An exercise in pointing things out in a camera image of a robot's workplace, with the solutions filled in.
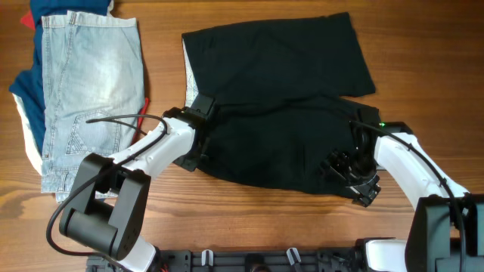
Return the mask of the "black shorts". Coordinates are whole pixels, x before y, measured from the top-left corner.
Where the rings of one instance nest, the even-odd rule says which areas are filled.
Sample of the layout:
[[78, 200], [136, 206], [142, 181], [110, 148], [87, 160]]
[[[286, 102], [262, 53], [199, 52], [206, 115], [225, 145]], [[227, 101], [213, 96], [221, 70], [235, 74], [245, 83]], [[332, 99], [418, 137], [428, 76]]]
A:
[[216, 101], [199, 170], [341, 196], [321, 163], [333, 149], [353, 153], [352, 122], [380, 120], [377, 108], [356, 102], [376, 88], [348, 13], [234, 23], [181, 38], [186, 104], [198, 94]]

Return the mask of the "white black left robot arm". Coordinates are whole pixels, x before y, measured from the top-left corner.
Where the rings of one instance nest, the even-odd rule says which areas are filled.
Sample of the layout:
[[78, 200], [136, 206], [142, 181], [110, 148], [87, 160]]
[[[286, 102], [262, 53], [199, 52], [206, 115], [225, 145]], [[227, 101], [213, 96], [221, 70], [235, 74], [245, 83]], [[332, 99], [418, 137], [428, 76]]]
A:
[[172, 108], [140, 141], [110, 156], [82, 161], [70, 195], [52, 215], [52, 228], [124, 271], [160, 271], [160, 250], [141, 236], [150, 183], [171, 163], [194, 171], [203, 149], [208, 109]]

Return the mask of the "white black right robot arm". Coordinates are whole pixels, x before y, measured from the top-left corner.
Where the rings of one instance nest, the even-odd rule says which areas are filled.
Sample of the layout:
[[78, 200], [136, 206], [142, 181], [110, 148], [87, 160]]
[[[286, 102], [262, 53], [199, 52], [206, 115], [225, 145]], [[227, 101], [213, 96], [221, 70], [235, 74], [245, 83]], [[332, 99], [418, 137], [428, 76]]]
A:
[[369, 154], [387, 170], [414, 208], [407, 240], [367, 238], [352, 248], [322, 249], [285, 258], [294, 270], [317, 271], [481, 271], [483, 269], [483, 196], [454, 182], [423, 151], [403, 122], [365, 128]]

